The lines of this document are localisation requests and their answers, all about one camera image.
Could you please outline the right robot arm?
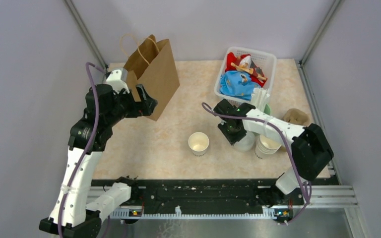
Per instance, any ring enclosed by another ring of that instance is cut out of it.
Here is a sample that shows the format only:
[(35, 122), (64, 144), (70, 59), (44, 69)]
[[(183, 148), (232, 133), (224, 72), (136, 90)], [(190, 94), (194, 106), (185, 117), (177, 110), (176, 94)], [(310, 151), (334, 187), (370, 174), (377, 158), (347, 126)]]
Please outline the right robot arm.
[(214, 108), (206, 103), (202, 105), (222, 119), (218, 128), (232, 146), (252, 132), (286, 148), (291, 168), (277, 179), (271, 191), (271, 198), (277, 204), (285, 204), (293, 190), (307, 181), (314, 181), (334, 157), (324, 131), (317, 124), (293, 124), (270, 116), (251, 104), (242, 103), (236, 107), (226, 99)]

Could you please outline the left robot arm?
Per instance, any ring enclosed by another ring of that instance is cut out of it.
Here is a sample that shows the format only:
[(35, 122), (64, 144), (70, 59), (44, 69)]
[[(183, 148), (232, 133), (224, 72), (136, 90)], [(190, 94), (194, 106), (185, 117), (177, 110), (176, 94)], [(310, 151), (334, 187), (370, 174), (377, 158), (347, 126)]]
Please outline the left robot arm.
[(62, 238), (95, 238), (102, 224), (123, 203), (135, 204), (139, 191), (130, 178), (119, 178), (92, 202), (88, 202), (92, 177), (113, 135), (123, 119), (150, 116), (157, 106), (143, 85), (136, 86), (139, 101), (131, 92), (116, 92), (111, 85), (93, 85), (86, 94), (83, 117), (70, 129), (68, 160), (56, 204), (39, 223), (43, 232)]

